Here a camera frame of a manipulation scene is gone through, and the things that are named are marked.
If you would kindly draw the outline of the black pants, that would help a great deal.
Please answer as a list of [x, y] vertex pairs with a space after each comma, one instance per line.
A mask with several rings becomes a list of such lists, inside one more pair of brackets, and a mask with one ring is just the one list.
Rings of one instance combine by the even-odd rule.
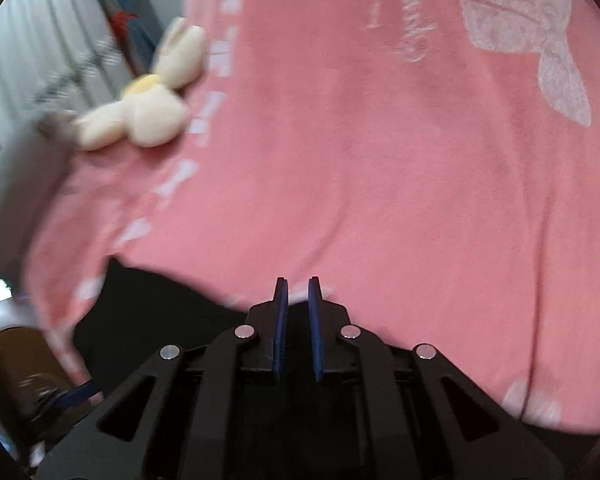
[[109, 396], [162, 347], [210, 344], [246, 317], [167, 276], [111, 257], [102, 289], [76, 324], [72, 344], [95, 385]]

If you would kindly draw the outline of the pink fleece blanket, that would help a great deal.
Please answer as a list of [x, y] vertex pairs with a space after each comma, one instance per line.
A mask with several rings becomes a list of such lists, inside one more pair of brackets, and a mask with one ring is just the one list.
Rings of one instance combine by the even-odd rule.
[[173, 144], [82, 154], [27, 289], [73, 327], [106, 259], [230, 307], [317, 276], [352, 321], [430, 342], [506, 410], [600, 431], [594, 0], [186, 0], [209, 62]]

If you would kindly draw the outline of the grey plush pillow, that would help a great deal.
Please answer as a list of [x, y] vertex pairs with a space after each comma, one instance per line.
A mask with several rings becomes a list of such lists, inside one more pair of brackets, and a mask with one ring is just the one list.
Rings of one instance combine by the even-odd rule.
[[24, 260], [55, 193], [69, 172], [76, 115], [30, 118], [0, 149], [0, 280], [21, 288]]

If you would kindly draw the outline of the cream flower plush toy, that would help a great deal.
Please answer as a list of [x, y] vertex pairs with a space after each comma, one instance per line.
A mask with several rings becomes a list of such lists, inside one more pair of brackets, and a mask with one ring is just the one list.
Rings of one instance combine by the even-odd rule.
[[132, 80], [117, 101], [99, 106], [76, 120], [76, 144], [97, 151], [129, 140], [156, 148], [179, 136], [188, 107], [182, 92], [204, 72], [207, 35], [178, 16], [161, 38], [149, 72]]

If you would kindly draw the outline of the grey curtain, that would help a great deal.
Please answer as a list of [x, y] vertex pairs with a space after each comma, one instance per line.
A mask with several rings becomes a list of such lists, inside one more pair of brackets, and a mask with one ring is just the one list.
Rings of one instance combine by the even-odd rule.
[[0, 146], [46, 110], [114, 100], [131, 78], [100, 0], [1, 3]]

